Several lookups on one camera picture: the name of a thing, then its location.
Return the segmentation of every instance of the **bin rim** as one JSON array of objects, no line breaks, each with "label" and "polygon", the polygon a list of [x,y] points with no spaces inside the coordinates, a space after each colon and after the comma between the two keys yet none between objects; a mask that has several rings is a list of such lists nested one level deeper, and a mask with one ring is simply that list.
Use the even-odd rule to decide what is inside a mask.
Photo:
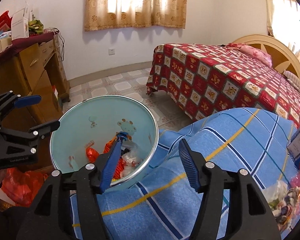
[{"label": "bin rim", "polygon": [[[127,182],[129,181],[130,179],[132,179],[133,177],[137,176],[144,168],[146,168],[146,166],[148,166],[152,156],[154,155],[154,152],[155,150],[157,149],[157,146],[158,146],[158,142],[159,142],[159,126],[158,126],[158,122],[156,120],[156,118],[154,117],[154,115],[152,114],[152,112],[148,109],[148,107],[146,107],[143,103],[133,99],[133,98],[129,98],[129,97],[126,97],[126,96],[120,96],[120,95],[104,95],[104,96],[98,96],[98,97],[93,97],[93,98],[89,98],[87,100],[84,100],[80,103],[78,103],[77,105],[71,107],[68,111],[66,111],[62,116],[61,118],[59,119],[59,121],[61,121],[61,119],[68,113],[70,112],[71,110],[73,110],[74,108],[76,108],[77,106],[79,106],[80,104],[83,104],[89,100],[92,100],[92,99],[96,99],[96,98],[101,98],[101,97],[121,97],[121,98],[126,98],[126,99],[129,99],[129,100],[132,100],[134,101],[135,103],[138,103],[139,105],[141,105],[144,109],[146,109],[146,111],[148,111],[148,113],[151,115],[153,121],[154,121],[154,126],[155,126],[155,138],[154,138],[154,144],[151,148],[151,151],[150,153],[148,154],[148,156],[146,157],[146,159],[143,160],[142,164],[139,165],[132,173],[130,173],[128,176],[126,177],[123,177],[122,179],[118,179],[116,181],[113,181],[111,182],[110,184],[110,187],[113,187],[113,186],[116,186],[116,185],[119,185],[121,183],[124,183],[124,182]],[[51,141],[52,141],[52,137],[53,137],[53,133],[51,134],[51,137],[50,137],[50,158],[51,158],[51,161],[52,161],[52,165],[53,167],[56,169],[56,170],[60,170],[57,166],[57,164],[55,163],[54,159],[53,159],[53,156],[52,156],[52,150],[51,150]]]}]

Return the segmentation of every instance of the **beige floral curtain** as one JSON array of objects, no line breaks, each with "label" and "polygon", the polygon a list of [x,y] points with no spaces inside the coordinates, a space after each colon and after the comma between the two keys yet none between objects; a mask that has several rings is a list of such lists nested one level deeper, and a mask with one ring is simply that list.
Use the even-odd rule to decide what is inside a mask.
[{"label": "beige floral curtain", "polygon": [[266,0],[269,33],[300,61],[300,5],[296,0]]},{"label": "beige floral curtain", "polygon": [[84,30],[149,27],[185,28],[187,0],[86,0]]}]

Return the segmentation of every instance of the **red checkered bedspread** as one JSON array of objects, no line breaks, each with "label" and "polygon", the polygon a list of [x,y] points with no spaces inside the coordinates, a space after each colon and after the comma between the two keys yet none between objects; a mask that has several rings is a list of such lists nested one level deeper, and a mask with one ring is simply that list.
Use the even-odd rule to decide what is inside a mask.
[{"label": "red checkered bedspread", "polygon": [[300,93],[274,69],[228,48],[159,45],[147,87],[149,95],[166,91],[194,121],[233,107],[255,107],[300,125]]}]

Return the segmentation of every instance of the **light blue trash bin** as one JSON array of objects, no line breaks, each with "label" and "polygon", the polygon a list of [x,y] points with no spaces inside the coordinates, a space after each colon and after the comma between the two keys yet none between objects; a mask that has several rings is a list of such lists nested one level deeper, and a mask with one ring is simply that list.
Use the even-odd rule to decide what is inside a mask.
[{"label": "light blue trash bin", "polygon": [[101,96],[77,104],[60,119],[60,128],[53,132],[50,154],[53,166],[62,173],[77,171],[89,161],[85,146],[100,154],[116,132],[129,135],[128,144],[138,146],[138,157],[143,161],[128,176],[111,183],[109,190],[129,188],[148,172],[148,164],[159,140],[157,121],[142,103],[124,96]]}]

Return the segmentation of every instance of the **teddy bear pattern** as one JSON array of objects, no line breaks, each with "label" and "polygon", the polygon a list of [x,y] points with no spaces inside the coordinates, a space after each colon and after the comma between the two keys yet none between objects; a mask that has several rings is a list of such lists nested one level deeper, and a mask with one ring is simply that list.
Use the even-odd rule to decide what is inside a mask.
[{"label": "teddy bear pattern", "polygon": [[133,126],[133,122],[128,122],[125,119],[122,119],[122,121],[118,122],[118,125],[121,127],[122,131],[128,134],[128,139],[132,141],[132,135],[134,135],[134,133],[137,131],[137,129]]}]

